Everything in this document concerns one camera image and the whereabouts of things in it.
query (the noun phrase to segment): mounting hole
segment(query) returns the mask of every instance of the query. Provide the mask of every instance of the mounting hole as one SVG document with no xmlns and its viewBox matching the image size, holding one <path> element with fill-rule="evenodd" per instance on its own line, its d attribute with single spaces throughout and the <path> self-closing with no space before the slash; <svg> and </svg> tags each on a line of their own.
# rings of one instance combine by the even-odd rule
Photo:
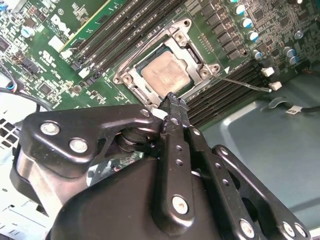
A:
<svg viewBox="0 0 320 240">
<path fill-rule="evenodd" d="M 173 122 L 175 125 L 179 125 L 180 124 L 179 120 L 176 119 L 175 117 L 171 118 L 171 122 Z"/>
<path fill-rule="evenodd" d="M 223 182 L 223 184 L 224 184 L 224 185 L 229 186 L 229 182 L 228 182 L 228 180 L 223 179 L 223 180 L 222 180 L 222 182 Z"/>
<path fill-rule="evenodd" d="M 184 164 L 184 162 L 181 161 L 180 159 L 175 160 L 175 163 L 180 167 Z"/>
</svg>

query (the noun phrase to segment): cable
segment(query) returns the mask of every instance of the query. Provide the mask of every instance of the cable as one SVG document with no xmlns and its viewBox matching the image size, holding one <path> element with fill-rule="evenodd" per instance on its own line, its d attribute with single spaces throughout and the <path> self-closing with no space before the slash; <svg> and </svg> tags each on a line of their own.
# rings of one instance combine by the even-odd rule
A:
<svg viewBox="0 0 320 240">
<path fill-rule="evenodd" d="M 6 89 L 6 88 L 2 88 L 2 87 L 0 87 L 0 93 L 12 94 L 12 95 L 20 96 L 22 98 L 28 99 L 28 100 L 30 100 L 32 102 L 35 102 L 36 104 L 40 105 L 41 107 L 45 108 L 48 111 L 53 111 L 53 109 L 51 107 L 51 104 L 49 102 L 43 100 L 43 99 L 35 98 L 33 96 L 27 95 L 27 94 L 19 92 L 19 91 L 18 92 L 12 92 L 11 90 Z"/>
</svg>

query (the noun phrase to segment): screw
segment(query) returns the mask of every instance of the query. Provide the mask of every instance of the screw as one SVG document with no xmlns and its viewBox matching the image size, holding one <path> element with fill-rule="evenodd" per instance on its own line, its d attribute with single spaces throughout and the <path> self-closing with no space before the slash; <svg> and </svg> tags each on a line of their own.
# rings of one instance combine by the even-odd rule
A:
<svg viewBox="0 0 320 240">
<path fill-rule="evenodd" d="M 123 77 L 123 82 L 124 82 L 125 84 L 131 83 L 131 82 L 132 82 L 132 77 L 131 77 L 130 75 L 125 75 L 125 76 Z"/>
<path fill-rule="evenodd" d="M 113 82 L 114 82 L 115 84 L 119 84 L 119 83 L 120 83 L 120 79 L 119 79 L 119 78 L 115 78 L 115 79 L 113 80 Z"/>
<path fill-rule="evenodd" d="M 177 33 L 174 37 L 177 42 L 182 42 L 184 40 L 184 36 L 181 33 Z"/>
<path fill-rule="evenodd" d="M 294 237 L 296 235 L 292 227 L 285 221 L 283 222 L 283 227 L 286 233 L 289 234 L 289 236 Z"/>
<path fill-rule="evenodd" d="M 228 151 L 224 147 L 221 147 L 220 150 L 224 155 L 228 155 Z"/>
<path fill-rule="evenodd" d="M 253 227 L 246 220 L 240 220 L 240 227 L 248 238 L 253 239 L 255 237 L 255 231 Z"/>
<path fill-rule="evenodd" d="M 295 223 L 294 226 L 302 236 L 307 236 L 305 230 L 299 224 Z"/>
<path fill-rule="evenodd" d="M 69 146 L 74 152 L 79 154 L 82 154 L 88 150 L 88 144 L 79 138 L 72 139 L 69 143 Z"/>
<path fill-rule="evenodd" d="M 40 126 L 41 132 L 45 135 L 54 136 L 60 132 L 60 128 L 57 124 L 53 122 L 45 122 Z"/>
<path fill-rule="evenodd" d="M 201 77 L 203 77 L 203 78 L 207 78 L 207 77 L 209 76 L 209 72 L 208 72 L 207 69 L 201 69 L 201 70 L 200 70 L 200 75 L 201 75 Z"/>
<path fill-rule="evenodd" d="M 143 116 L 150 117 L 150 113 L 149 113 L 148 110 L 141 109 L 140 113 L 141 113 Z"/>
<path fill-rule="evenodd" d="M 178 214 L 186 214 L 188 212 L 188 204 L 180 196 L 174 196 L 172 198 L 172 205 Z"/>
<path fill-rule="evenodd" d="M 201 134 L 198 129 L 193 129 L 193 132 L 194 132 L 195 135 L 198 135 L 198 136 L 200 136 L 200 134 Z"/>
<path fill-rule="evenodd" d="M 171 122 L 173 122 L 175 125 L 179 125 L 179 120 L 174 117 L 171 118 Z"/>
</svg>

